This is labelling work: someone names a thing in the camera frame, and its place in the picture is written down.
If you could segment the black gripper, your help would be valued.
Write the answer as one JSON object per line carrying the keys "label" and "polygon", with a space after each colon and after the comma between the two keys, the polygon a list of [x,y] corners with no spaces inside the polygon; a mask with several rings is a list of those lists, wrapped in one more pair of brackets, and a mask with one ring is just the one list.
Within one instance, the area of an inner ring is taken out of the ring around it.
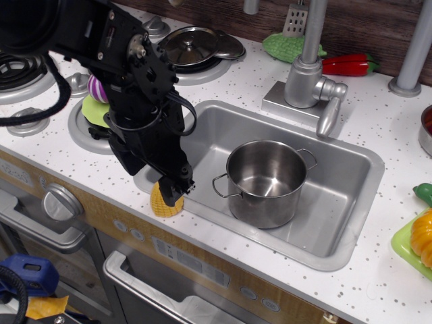
{"label": "black gripper", "polygon": [[193,118],[193,105],[171,88],[151,102],[139,90],[105,88],[109,112],[104,117],[111,129],[109,143],[125,170],[136,175],[145,165],[161,174],[159,191],[163,202],[174,207],[194,185],[192,167],[180,146],[196,124],[186,126],[183,108]]}

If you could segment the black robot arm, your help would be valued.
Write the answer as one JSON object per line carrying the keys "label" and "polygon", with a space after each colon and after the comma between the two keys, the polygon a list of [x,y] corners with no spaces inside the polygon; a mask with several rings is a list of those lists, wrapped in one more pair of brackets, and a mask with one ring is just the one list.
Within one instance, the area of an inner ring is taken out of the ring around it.
{"label": "black robot arm", "polygon": [[159,189],[172,207],[193,188],[192,168],[180,139],[191,134],[175,90],[178,81],[166,52],[149,40],[141,22],[110,1],[2,1],[1,50],[17,57],[41,56],[59,99],[52,107],[2,126],[48,118],[68,103],[71,88],[50,52],[75,59],[101,82],[109,101],[105,121],[109,144],[124,169],[135,175],[145,165],[161,175]]}

